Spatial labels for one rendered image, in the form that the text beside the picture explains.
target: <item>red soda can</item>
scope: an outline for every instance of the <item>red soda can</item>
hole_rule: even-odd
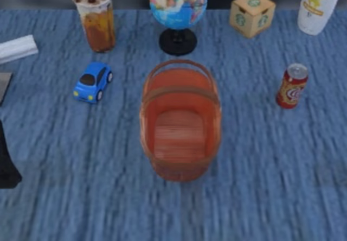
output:
[[[276,102],[283,108],[294,108],[304,89],[309,72],[302,64],[291,64],[284,73],[281,87],[276,96]]]

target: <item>white bottle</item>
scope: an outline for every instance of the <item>white bottle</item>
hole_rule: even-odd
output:
[[[318,35],[334,11],[337,0],[301,0],[298,26],[309,35]]]

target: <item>car wheel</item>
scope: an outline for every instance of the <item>car wheel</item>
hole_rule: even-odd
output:
[[[110,83],[113,79],[113,74],[112,72],[109,72],[108,75],[107,75],[107,82]]]
[[[99,91],[97,94],[97,101],[100,101],[102,99],[102,91]]]

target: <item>blue wooden surface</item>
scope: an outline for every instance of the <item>blue wooden surface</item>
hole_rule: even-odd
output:
[[[0,108],[9,151],[23,174],[0,191],[0,241],[347,240],[347,11],[322,34],[277,11],[248,40],[228,11],[208,11],[186,58],[210,69],[223,107],[223,141],[203,177],[165,182],[139,143],[142,85],[158,63],[163,28],[149,11],[116,11],[117,46],[92,53],[76,11],[0,11],[0,42],[33,34],[38,55],[0,66],[14,72]],[[91,60],[113,83],[97,106],[72,88]],[[296,109],[274,96],[285,68],[309,82]]]

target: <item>iced coffee cup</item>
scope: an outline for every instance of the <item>iced coffee cup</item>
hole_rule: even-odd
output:
[[[115,45],[112,0],[73,0],[90,47],[98,53]]]

